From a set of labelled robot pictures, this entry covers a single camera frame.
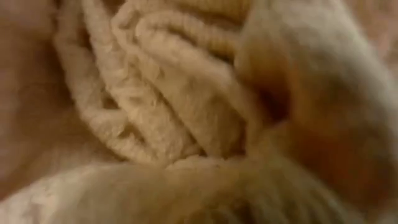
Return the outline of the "yellow towel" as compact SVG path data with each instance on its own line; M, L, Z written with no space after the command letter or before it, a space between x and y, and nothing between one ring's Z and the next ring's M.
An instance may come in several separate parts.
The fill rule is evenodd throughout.
M361 210L398 192L398 86L354 0L226 0L237 23L125 3L111 33L211 83L248 126L247 150L285 154Z

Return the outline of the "white towel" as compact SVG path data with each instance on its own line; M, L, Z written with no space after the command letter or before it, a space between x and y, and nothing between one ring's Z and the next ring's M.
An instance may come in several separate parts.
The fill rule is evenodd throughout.
M285 154L247 150L211 83L128 55L133 0L0 0L0 224L398 224ZM137 0L237 23L226 0ZM398 86L398 0L354 0Z

